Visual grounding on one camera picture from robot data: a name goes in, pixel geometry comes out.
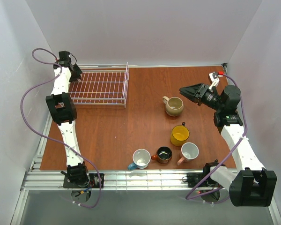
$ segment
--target white cable clip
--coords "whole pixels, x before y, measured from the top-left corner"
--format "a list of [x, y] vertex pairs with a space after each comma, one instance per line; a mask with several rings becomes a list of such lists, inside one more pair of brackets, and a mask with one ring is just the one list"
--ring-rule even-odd
[[240, 136], [240, 138], [239, 138], [239, 139], [242, 139], [243, 141], [244, 141], [244, 140], [246, 140], [246, 141], [248, 141], [248, 140], [249, 140], [246, 136]]

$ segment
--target wooden table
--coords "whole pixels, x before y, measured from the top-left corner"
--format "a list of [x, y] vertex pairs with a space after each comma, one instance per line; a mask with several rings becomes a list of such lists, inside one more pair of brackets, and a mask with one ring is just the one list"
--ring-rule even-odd
[[[123, 106], [77, 105], [76, 134], [81, 154], [90, 159], [99, 170], [126, 170], [137, 149], [147, 149], [154, 155], [159, 147], [173, 151], [172, 160], [162, 165], [150, 162], [148, 169], [203, 168], [205, 163], [222, 160], [229, 152], [226, 142], [214, 126], [214, 110], [195, 103], [179, 94], [179, 88], [198, 83], [210, 84], [208, 74], [222, 71], [222, 67], [156, 67], [131, 68], [126, 109]], [[227, 85], [221, 78], [218, 92]], [[184, 111], [177, 117], [166, 114], [163, 96], [180, 97]], [[186, 123], [190, 131], [188, 142], [199, 148], [199, 156], [177, 165], [181, 147], [170, 142], [173, 127]], [[57, 125], [51, 125], [50, 137], [62, 140]], [[48, 140], [41, 170], [65, 170], [64, 146]], [[227, 167], [235, 168], [233, 158]], [[89, 170], [93, 167], [87, 163]]]

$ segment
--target metal wire rack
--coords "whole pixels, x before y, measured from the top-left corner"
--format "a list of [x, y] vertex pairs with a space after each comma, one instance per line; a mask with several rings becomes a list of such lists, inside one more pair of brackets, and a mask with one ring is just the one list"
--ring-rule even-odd
[[129, 67], [126, 69], [86, 70], [82, 82], [72, 82], [69, 87], [74, 104], [123, 105], [126, 108]]

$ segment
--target ceramic mug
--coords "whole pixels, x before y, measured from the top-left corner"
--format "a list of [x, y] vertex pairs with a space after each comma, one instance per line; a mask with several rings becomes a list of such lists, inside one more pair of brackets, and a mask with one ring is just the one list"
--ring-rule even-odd
[[183, 162], [189, 162], [192, 159], [195, 159], [199, 155], [199, 149], [194, 143], [187, 142], [181, 147], [180, 159], [177, 162], [177, 165], [180, 165]]
[[168, 163], [171, 161], [173, 153], [168, 147], [161, 147], [157, 150], [156, 154], [151, 156], [152, 160], [156, 160], [159, 163]]
[[179, 116], [183, 111], [183, 101], [178, 97], [168, 98], [163, 96], [165, 111], [169, 116]]
[[184, 143], [186, 143], [188, 137], [189, 137], [189, 130], [185, 127], [185, 123], [183, 122], [182, 125], [175, 126], [172, 129], [170, 142], [173, 145], [180, 147]]
[[150, 153], [145, 149], [138, 149], [133, 153], [133, 163], [128, 166], [128, 170], [134, 170], [136, 168], [145, 169], [151, 159]]

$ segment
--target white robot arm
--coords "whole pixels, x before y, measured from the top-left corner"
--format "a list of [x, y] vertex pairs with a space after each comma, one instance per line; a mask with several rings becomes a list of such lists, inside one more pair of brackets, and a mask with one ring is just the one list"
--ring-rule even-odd
[[[60, 68], [54, 70], [55, 76], [58, 76], [60, 72]], [[51, 95], [57, 96], [61, 95], [62, 93], [69, 92], [69, 85], [70, 85], [70, 78], [71, 78], [71, 71], [68, 67], [62, 68], [62, 73], [60, 76], [55, 79], [53, 91]], [[75, 151], [80, 154], [77, 137], [76, 137], [76, 130], [75, 130], [75, 121], [73, 120], [70, 122], [63, 122], [58, 125], [58, 128], [61, 132], [61, 136], [63, 142], [71, 146]], [[66, 155], [67, 155], [67, 165], [76, 166], [79, 163], [83, 163], [83, 158], [77, 156], [73, 151], [71, 151], [68, 147], [65, 147]]]
[[251, 148], [248, 138], [243, 137], [244, 127], [237, 113], [240, 102], [240, 89], [228, 85], [219, 95], [216, 86], [219, 76], [223, 73], [209, 74], [211, 87], [199, 83], [193, 86], [180, 88], [180, 94], [189, 100], [207, 105], [216, 110], [214, 124], [226, 141], [230, 150], [243, 140], [233, 151], [232, 156], [236, 163], [238, 174], [230, 172], [224, 164], [219, 166], [217, 160], [206, 163], [203, 168], [203, 177], [206, 177], [215, 167], [218, 167], [209, 178], [209, 184], [219, 183], [229, 191], [230, 199], [235, 206], [269, 206], [274, 193], [277, 177], [274, 171], [268, 171], [257, 159]]
[[[53, 66], [55, 76], [59, 75], [59, 77], [55, 79], [53, 91], [51, 95], [46, 97], [46, 103], [53, 121], [58, 125], [63, 142], [80, 154], [75, 131], [77, 112], [68, 92], [70, 82], [81, 80], [82, 71], [76, 64], [72, 65], [70, 53], [67, 51], [59, 52], [59, 60], [56, 63], [62, 66], [62, 73], [60, 74], [60, 67]], [[88, 171], [83, 158], [76, 155], [68, 147], [65, 147], [65, 150], [67, 173], [62, 173], [73, 184], [84, 185], [88, 183]]]

